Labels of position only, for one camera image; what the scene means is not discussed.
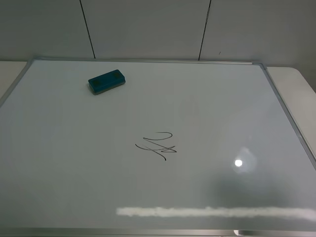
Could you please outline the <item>teal whiteboard eraser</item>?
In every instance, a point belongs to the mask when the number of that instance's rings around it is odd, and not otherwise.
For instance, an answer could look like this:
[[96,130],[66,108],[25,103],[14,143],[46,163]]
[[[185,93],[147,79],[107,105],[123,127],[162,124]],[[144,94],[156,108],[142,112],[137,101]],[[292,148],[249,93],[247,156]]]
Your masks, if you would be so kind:
[[125,76],[119,70],[102,74],[88,80],[88,85],[94,95],[101,94],[125,84]]

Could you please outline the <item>white whiteboard with aluminium frame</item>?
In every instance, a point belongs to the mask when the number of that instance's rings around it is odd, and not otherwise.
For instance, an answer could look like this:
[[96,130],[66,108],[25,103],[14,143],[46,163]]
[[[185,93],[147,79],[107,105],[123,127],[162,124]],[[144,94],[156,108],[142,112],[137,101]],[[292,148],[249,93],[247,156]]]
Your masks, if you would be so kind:
[[313,237],[316,158],[262,64],[37,58],[0,100],[0,234]]

